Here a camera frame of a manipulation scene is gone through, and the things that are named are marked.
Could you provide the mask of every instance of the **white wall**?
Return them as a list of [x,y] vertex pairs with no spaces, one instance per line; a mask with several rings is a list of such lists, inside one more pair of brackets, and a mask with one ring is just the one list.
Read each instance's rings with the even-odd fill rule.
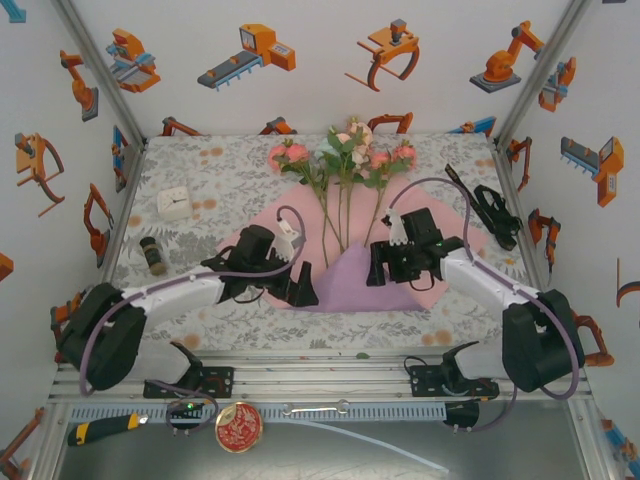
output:
[[[300,133],[319,133],[331,123],[358,114],[415,114],[411,131],[448,131],[466,121],[508,114],[522,85],[487,94],[469,83],[484,71],[489,56],[506,49],[511,29],[531,20],[547,40],[565,0],[425,1],[272,0],[221,2],[191,0],[75,0],[100,48],[123,28],[156,57],[160,83],[142,93],[123,92],[144,134],[158,135],[167,116],[203,133],[257,133],[282,115]],[[347,78],[366,78],[371,54],[356,45],[397,18],[420,37],[421,58],[404,82],[378,73],[376,93]],[[219,92],[197,78],[241,50],[238,28],[263,23],[296,51],[297,68],[270,65],[245,74]],[[104,52],[111,64],[111,57]],[[535,61],[523,49],[515,67],[526,78]]]
[[[0,11],[0,252],[15,263],[15,271],[0,282],[0,448],[42,406],[55,372],[55,345],[49,329],[49,309],[99,279],[95,255],[83,222],[83,205],[93,182],[117,219],[124,191],[116,195],[111,141],[116,117],[106,98],[99,116],[80,119],[80,105],[71,92],[71,76],[60,65],[60,49],[78,53],[48,1],[21,0],[25,24],[9,24]],[[83,66],[89,86],[96,82]],[[57,149],[65,172],[51,180],[54,193],[65,200],[38,218],[49,201],[34,182],[16,183],[14,134],[34,132]],[[45,155],[47,172],[55,171]],[[92,218],[107,227],[96,208]]]
[[[596,401],[636,444],[640,302],[631,293],[616,308],[616,258],[623,262],[623,284],[640,279],[639,19],[637,2],[594,2],[561,58],[577,59],[568,97],[556,113],[533,106],[516,135],[533,139],[531,180],[521,193],[525,210],[539,207],[562,224],[552,286],[568,296],[578,313],[598,321],[616,358],[612,367],[587,369]],[[560,140],[566,136],[598,151],[613,135],[624,147],[625,166],[618,174],[617,197],[601,208],[590,175],[560,158]],[[517,165],[516,181],[521,174]]]

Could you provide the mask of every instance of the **screwdriver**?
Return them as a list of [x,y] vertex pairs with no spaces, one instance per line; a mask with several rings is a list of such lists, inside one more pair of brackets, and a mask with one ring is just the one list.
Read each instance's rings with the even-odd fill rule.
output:
[[109,435],[133,430],[144,425],[149,420],[148,415],[124,415],[121,417],[103,418],[93,422],[83,423],[69,432],[67,445],[76,447],[86,443],[95,442]]

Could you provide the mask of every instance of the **table surface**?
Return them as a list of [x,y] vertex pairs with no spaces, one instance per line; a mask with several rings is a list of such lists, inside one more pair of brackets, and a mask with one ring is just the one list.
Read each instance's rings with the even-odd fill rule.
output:
[[[323,135],[298,135],[314,149]],[[446,177],[450,163],[470,190],[482,183],[501,191],[484,135],[417,134],[375,136],[377,148],[394,148],[402,138],[416,147],[417,167],[408,176]],[[277,136],[158,137],[150,141],[114,276],[119,288],[137,287],[184,273],[213,257],[217,245],[249,224],[262,209],[296,184],[267,166]],[[159,191],[187,185],[194,204],[192,218],[165,222],[157,212]],[[457,190],[440,184],[424,189],[462,216],[464,200]],[[483,229],[471,214],[471,224]],[[139,246],[152,236],[162,249],[168,273],[151,275]],[[502,250],[490,237],[481,255],[515,280],[528,283],[519,249]],[[402,348],[455,345],[496,338],[500,322],[472,299],[452,289],[430,311],[378,313],[304,313],[276,309],[265,300],[248,305],[225,302],[167,321],[145,338],[179,340],[190,349]]]

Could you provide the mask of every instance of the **green leaf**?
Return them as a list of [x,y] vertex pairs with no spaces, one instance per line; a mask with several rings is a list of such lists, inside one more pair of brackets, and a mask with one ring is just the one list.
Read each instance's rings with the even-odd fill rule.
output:
[[389,172],[391,173],[401,173],[406,172],[407,170],[409,170],[409,168],[404,163],[399,162],[392,163],[389,167]]
[[342,144],[342,151],[344,153],[349,153],[353,151],[354,148],[356,148],[356,142],[354,142],[353,139],[347,140]]
[[327,164],[331,168],[339,169],[340,168],[340,163],[341,163],[340,159],[338,157],[336,157],[335,155],[331,155],[330,157],[327,158]]
[[342,142],[338,140],[338,137],[334,133],[330,133],[327,135],[327,140],[329,141],[329,145],[336,149],[336,151],[342,151]]
[[371,170],[369,178],[378,183],[380,181],[380,170]]
[[353,138],[357,145],[364,145],[364,134],[362,133],[362,127],[358,127]]

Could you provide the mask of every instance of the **jar lid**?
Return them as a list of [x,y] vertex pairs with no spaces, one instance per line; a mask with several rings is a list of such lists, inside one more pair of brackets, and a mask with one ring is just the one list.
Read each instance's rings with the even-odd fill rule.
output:
[[246,452],[260,440],[263,426],[262,417],[255,407],[244,402],[234,403],[218,415],[216,438],[227,452]]

